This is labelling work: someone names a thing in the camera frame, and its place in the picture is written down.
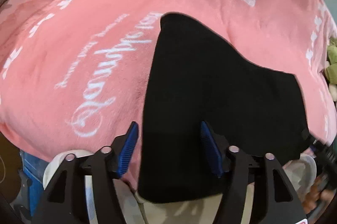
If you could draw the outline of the black pants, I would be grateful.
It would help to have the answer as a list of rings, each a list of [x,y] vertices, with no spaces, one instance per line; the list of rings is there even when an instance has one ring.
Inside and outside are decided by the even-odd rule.
[[[167,13],[143,109],[142,198],[169,203],[220,192],[202,122],[230,145],[251,155],[270,152],[282,165],[308,148],[306,110],[293,74],[255,65],[199,21]]]

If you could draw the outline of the pink fleece blanket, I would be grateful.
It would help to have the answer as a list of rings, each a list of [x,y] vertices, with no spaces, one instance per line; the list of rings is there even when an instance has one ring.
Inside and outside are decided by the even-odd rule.
[[[96,151],[142,109],[160,17],[178,11],[246,58],[294,74],[308,127],[331,143],[322,70],[336,26],[323,0],[9,0],[1,8],[1,131],[46,161]]]

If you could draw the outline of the doll in green jacket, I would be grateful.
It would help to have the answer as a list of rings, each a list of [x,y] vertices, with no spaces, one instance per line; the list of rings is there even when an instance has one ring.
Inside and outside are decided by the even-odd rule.
[[[330,37],[327,46],[327,60],[324,68],[324,76],[328,83],[328,90],[332,100],[336,103],[336,37]]]

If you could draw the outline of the blue storage box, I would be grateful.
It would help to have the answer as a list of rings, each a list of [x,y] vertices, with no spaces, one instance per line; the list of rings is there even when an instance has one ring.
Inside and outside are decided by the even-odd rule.
[[[22,150],[20,152],[23,163],[23,172],[32,182],[31,186],[28,187],[28,199],[30,206],[29,212],[31,216],[33,216],[44,191],[43,175],[49,163]]]

